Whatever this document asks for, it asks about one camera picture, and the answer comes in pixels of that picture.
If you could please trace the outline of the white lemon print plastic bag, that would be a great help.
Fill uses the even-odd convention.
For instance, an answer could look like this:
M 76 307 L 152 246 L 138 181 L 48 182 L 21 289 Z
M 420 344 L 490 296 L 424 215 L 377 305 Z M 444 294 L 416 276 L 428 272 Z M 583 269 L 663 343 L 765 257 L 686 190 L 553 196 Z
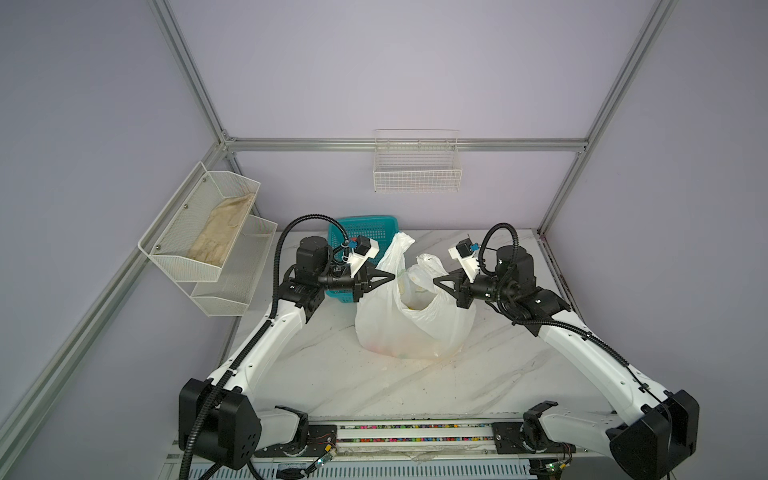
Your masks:
M 437 359 L 456 353 L 474 326 L 477 306 L 467 309 L 434 285 L 448 274 L 439 257 L 422 253 L 407 266 L 415 243 L 399 232 L 377 268 L 395 279 L 366 294 L 357 305 L 355 331 L 367 350 L 399 359 Z

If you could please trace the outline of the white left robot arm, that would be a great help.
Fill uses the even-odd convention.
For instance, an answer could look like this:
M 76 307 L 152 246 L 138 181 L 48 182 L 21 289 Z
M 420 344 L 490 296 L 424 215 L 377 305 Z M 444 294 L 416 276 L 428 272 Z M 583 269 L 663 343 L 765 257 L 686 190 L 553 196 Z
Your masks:
M 336 261 L 336 249 L 320 236 L 299 243 L 295 263 L 278 280 L 268 311 L 246 340 L 206 379 L 189 380 L 179 394 L 178 443 L 183 452 L 179 476 L 187 479 L 192 461 L 212 462 L 210 478 L 227 467 L 239 470 L 271 448 L 290 454 L 308 443 L 306 413 L 287 406 L 257 408 L 260 384 L 289 341 L 322 304 L 328 291 L 346 291 L 360 300 L 394 280 L 376 269 L 376 240 L 359 235 L 344 241 L 349 253 Z

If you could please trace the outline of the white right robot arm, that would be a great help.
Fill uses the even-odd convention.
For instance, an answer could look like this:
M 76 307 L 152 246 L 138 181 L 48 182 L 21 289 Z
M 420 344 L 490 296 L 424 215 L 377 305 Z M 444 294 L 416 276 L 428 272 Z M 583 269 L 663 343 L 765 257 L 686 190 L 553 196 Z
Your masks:
M 449 250 L 460 267 L 434 279 L 458 307 L 483 300 L 512 324 L 526 328 L 563 355 L 608 401 L 608 414 L 578 413 L 542 401 L 523 415 L 522 448 L 542 453 L 556 444 L 612 458 L 633 479 L 669 478 L 696 450 L 699 403 L 671 392 L 640 372 L 588 329 L 557 293 L 537 284 L 532 256 L 502 246 L 494 270 L 482 267 L 481 248 L 469 239 Z

